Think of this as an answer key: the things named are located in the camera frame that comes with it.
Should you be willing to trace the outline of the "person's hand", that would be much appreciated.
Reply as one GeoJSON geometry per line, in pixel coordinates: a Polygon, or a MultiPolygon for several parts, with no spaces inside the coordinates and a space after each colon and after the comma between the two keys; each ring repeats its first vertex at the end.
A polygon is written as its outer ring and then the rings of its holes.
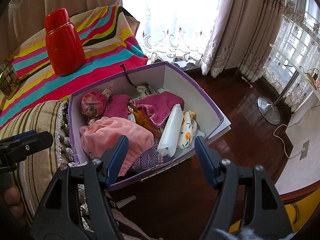
{"type": "Polygon", "coordinates": [[[9,207],[9,210],[22,225],[26,225],[26,218],[24,215],[24,205],[21,200],[21,193],[17,186],[12,185],[3,193],[4,201],[9,207]]]}

